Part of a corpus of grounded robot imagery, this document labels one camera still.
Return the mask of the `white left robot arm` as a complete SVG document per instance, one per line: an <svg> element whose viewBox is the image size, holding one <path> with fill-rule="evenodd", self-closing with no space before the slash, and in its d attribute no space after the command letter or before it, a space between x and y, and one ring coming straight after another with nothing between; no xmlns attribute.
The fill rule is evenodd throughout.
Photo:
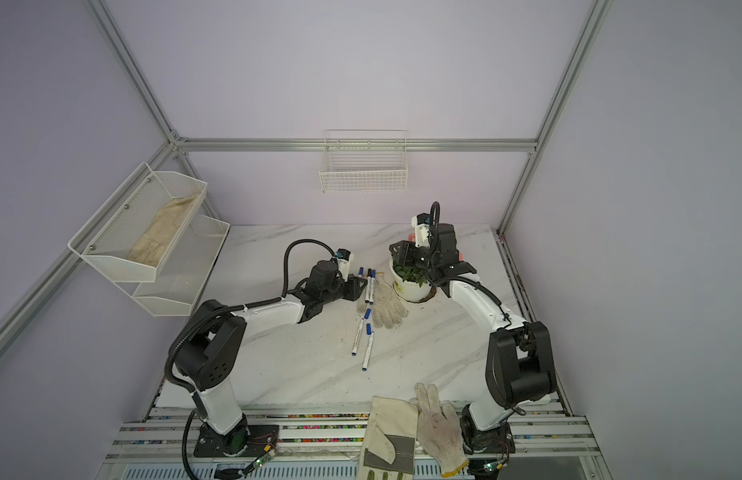
<svg viewBox="0 0 742 480"><path fill-rule="evenodd" d="M355 301L367 284L364 275L350 272L349 261L336 257L319 261L307 278L278 297L237 306L205 301L170 345L164 378L189 393L211 431L230 436L245 424L229 380L244 343L303 324L334 301Z"/></svg>

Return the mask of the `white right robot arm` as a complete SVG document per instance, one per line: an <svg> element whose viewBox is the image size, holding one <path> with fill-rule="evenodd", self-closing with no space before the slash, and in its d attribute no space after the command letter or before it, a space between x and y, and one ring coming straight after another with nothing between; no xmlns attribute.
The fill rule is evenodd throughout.
<svg viewBox="0 0 742 480"><path fill-rule="evenodd" d="M463 260L454 226L429 214L412 219L413 234L389 247L392 260L422 270L426 282L441 289L488 334L486 390L467 409L478 431L498 427L521 410L557 391L555 362L548 328L511 312Z"/></svg>

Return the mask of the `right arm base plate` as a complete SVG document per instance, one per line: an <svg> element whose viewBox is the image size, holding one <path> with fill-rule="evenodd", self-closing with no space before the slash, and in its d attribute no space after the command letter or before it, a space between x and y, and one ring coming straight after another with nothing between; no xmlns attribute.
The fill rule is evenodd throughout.
<svg viewBox="0 0 742 480"><path fill-rule="evenodd" d="M478 430L469 413L460 418L463 449L468 455L498 454L511 455L516 451L514 438L508 422L486 431Z"/></svg>

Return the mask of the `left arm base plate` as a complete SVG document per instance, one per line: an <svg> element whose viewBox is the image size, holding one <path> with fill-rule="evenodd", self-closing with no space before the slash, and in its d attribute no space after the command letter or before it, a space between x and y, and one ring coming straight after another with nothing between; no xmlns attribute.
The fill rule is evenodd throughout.
<svg viewBox="0 0 742 480"><path fill-rule="evenodd" d="M267 447L270 449L276 447L279 433L279 426L265 424L236 427L230 433L221 435L202 423L193 449L193 456L196 458L256 458L263 455Z"/></svg>

